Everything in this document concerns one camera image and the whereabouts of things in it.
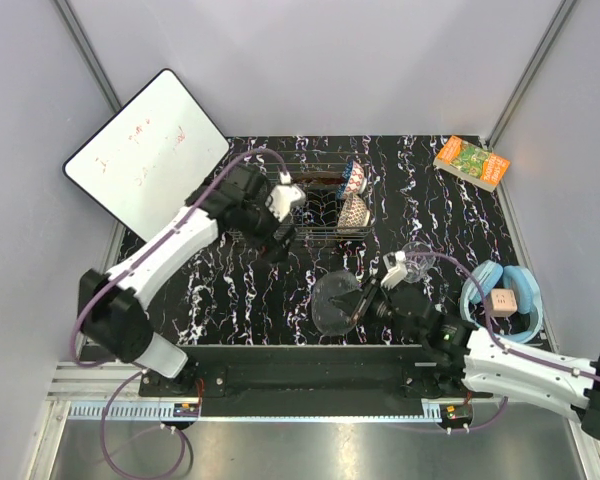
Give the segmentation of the clear glass square plate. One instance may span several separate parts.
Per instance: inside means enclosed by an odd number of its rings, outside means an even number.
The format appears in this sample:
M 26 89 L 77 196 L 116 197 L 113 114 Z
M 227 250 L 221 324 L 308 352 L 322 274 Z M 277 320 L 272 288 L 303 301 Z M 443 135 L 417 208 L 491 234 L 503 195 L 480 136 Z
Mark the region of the clear glass square plate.
M 342 310 L 337 299 L 350 293 L 360 293 L 355 275 L 346 270 L 328 273 L 318 279 L 310 298 L 311 319 L 323 336 L 335 337 L 349 333 L 355 326 L 351 307 Z

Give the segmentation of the clear drinking glass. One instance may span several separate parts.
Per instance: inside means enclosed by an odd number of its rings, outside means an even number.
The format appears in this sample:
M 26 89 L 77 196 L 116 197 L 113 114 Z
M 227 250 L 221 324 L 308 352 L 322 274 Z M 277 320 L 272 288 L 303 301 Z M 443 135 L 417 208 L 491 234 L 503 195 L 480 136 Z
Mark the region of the clear drinking glass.
M 435 263 L 431 252 L 432 248 L 421 241 L 412 241 L 402 247 L 399 253 L 406 268 L 404 280 L 407 283 L 417 283 L 427 276 Z

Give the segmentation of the brown patterned ceramic bowl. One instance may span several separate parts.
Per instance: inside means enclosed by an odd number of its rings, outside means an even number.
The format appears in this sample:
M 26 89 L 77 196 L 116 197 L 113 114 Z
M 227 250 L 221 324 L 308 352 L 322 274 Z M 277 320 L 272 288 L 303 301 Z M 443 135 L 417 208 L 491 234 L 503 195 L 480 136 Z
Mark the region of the brown patterned ceramic bowl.
M 366 228 L 371 213 L 366 203 L 356 194 L 346 197 L 341 207 L 336 231 L 339 234 L 353 234 Z

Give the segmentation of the wire dish rack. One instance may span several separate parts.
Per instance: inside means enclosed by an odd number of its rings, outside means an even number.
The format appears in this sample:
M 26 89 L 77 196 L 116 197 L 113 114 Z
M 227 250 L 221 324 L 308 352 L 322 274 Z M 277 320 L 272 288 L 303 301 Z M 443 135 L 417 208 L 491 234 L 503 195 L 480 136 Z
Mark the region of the wire dish rack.
M 371 213 L 366 228 L 353 234 L 339 234 L 336 231 L 341 207 L 346 199 L 338 199 L 336 192 L 341 185 L 298 184 L 305 192 L 306 201 L 303 206 L 296 207 L 285 220 L 285 225 L 296 228 L 297 239 L 309 242 L 338 242 L 344 240 L 358 241 L 365 238 L 372 230 L 375 220 L 375 193 L 373 190 L 375 174 L 372 158 L 366 153 L 354 151 L 325 150 L 281 150 L 279 155 L 284 159 L 291 175 L 307 172 L 331 172 L 343 174 L 350 160 L 357 160 L 364 168 L 367 186 L 363 193 L 357 194 L 364 200 Z

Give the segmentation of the blue orange patterned bowl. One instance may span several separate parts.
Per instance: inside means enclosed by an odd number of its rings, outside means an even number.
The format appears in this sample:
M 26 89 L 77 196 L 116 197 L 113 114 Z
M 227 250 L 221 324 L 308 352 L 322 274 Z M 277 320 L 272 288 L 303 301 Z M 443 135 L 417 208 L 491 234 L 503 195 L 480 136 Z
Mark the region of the blue orange patterned bowl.
M 367 186 L 367 177 L 363 166 L 357 160 L 350 160 L 342 174 L 342 184 L 339 186 L 336 196 L 345 199 L 352 194 L 363 193 Z

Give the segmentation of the red floral plate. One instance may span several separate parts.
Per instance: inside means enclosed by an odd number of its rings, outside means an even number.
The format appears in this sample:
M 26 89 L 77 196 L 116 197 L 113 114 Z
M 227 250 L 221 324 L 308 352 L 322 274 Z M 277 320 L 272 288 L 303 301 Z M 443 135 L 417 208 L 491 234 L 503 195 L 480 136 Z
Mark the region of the red floral plate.
M 345 182 L 341 174 L 331 172 L 307 172 L 293 175 L 294 183 L 299 184 L 319 184 L 319 185 L 340 185 Z

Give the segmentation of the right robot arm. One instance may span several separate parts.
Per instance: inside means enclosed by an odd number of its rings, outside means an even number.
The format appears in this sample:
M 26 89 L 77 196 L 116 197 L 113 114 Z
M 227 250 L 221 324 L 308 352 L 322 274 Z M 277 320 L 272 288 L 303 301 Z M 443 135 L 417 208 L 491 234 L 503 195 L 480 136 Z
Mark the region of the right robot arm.
M 420 345 L 438 366 L 434 384 L 443 395 L 468 389 L 523 401 L 579 423 L 600 441 L 600 355 L 576 358 L 492 336 L 439 312 L 413 287 L 387 291 L 371 280 L 328 301 L 355 324 L 381 323 Z

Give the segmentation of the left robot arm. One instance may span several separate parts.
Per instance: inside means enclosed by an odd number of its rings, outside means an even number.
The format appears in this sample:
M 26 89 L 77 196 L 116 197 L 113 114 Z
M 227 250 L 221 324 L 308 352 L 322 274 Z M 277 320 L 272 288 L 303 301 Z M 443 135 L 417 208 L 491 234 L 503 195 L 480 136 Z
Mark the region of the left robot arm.
M 78 330 L 115 359 L 150 369 L 176 396 L 195 386 L 187 354 L 157 333 L 147 309 L 162 286 L 196 253 L 226 231 L 269 263 L 285 260 L 295 229 L 288 224 L 306 195 L 291 175 L 277 184 L 254 165 L 239 163 L 201 185 L 174 219 L 134 255 L 105 273 L 87 271 L 80 280 Z

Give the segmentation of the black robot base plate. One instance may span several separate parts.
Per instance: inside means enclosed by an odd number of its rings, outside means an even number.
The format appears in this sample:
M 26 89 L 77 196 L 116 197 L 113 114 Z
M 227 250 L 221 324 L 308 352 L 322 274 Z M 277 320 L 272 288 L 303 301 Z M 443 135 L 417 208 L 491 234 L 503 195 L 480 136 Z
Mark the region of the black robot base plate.
M 206 398 L 244 390 L 379 389 L 404 396 L 459 397 L 467 389 L 418 345 L 186 347 L 188 380 Z

